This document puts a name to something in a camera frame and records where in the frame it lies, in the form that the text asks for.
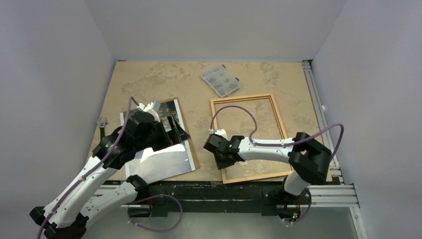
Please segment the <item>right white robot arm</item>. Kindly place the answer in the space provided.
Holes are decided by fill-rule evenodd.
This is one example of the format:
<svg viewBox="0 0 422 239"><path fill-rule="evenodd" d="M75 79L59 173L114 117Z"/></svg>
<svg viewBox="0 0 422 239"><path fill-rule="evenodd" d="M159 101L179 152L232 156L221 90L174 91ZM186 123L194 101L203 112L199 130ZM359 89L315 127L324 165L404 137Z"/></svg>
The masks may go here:
<svg viewBox="0 0 422 239"><path fill-rule="evenodd" d="M212 153L218 169L225 169L237 162L269 160L289 164L293 172L280 188L280 198L287 203L294 201L309 185L324 185L332 152L304 132L286 139L250 139L242 135L225 138L210 134L204 149Z"/></svg>

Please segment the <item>clear plastic organizer box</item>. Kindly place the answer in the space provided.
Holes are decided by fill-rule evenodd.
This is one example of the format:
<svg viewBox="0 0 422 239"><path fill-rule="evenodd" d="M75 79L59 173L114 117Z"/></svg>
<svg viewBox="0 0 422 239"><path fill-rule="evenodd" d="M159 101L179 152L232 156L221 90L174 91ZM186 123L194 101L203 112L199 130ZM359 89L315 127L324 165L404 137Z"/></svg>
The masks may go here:
<svg viewBox="0 0 422 239"><path fill-rule="evenodd" d="M240 80L223 64L214 64L207 67L201 72L200 76L220 98L232 95L241 87Z"/></svg>

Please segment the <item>brown frame backing board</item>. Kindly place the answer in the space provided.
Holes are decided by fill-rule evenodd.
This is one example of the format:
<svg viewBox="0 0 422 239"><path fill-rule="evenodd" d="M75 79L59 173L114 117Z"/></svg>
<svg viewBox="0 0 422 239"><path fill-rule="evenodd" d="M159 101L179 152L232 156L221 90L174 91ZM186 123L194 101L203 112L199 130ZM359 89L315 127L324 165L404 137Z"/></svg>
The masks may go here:
<svg viewBox="0 0 422 239"><path fill-rule="evenodd" d="M166 132L170 130L167 120L169 115L173 115L178 125L191 136L178 98L161 102L159 117ZM167 156L164 160L165 165L168 166L169 172L175 175L189 173L200 167L192 139L164 149L164 155Z"/></svg>

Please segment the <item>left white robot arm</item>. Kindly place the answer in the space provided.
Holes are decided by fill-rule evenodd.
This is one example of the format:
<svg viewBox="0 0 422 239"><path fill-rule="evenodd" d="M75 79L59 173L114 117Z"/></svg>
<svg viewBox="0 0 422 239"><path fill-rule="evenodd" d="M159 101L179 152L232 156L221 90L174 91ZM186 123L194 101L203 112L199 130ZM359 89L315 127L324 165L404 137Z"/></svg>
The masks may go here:
<svg viewBox="0 0 422 239"><path fill-rule="evenodd" d="M99 217L124 204L153 201L151 180L131 175L113 191L94 199L97 189L135 154L144 149L166 149L191 137L169 116L171 129L165 130L154 110L137 111L124 119L123 125L103 137L83 169L67 188L46 206L35 207L30 217L39 226L37 237L80 239Z"/></svg>

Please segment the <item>landscape photo print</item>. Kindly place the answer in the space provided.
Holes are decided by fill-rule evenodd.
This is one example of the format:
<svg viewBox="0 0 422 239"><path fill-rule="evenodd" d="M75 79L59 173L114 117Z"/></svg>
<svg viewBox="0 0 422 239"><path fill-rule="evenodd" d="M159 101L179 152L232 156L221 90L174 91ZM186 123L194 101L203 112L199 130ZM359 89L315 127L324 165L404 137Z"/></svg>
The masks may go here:
<svg viewBox="0 0 422 239"><path fill-rule="evenodd" d="M167 132L171 130L168 121L170 116L185 132L188 131L178 98L162 102L158 115ZM149 184L165 179L173 180L176 176L195 171L199 167L198 162L193 143L189 139L159 151L147 148L137 152L135 158L124 166L125 177L138 175Z"/></svg>

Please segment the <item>wooden picture frame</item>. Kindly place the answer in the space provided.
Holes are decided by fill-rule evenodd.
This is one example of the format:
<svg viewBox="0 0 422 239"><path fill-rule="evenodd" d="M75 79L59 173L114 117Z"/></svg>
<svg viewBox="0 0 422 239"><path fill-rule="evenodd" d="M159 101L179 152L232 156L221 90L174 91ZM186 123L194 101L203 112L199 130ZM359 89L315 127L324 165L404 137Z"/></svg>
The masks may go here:
<svg viewBox="0 0 422 239"><path fill-rule="evenodd" d="M284 139L287 132L281 119L275 97L258 94L241 97L212 99L211 113L215 129L225 129L227 137L243 135L253 131L254 139ZM293 169L289 164L251 160L238 162L221 170L224 184L246 181L282 181Z"/></svg>

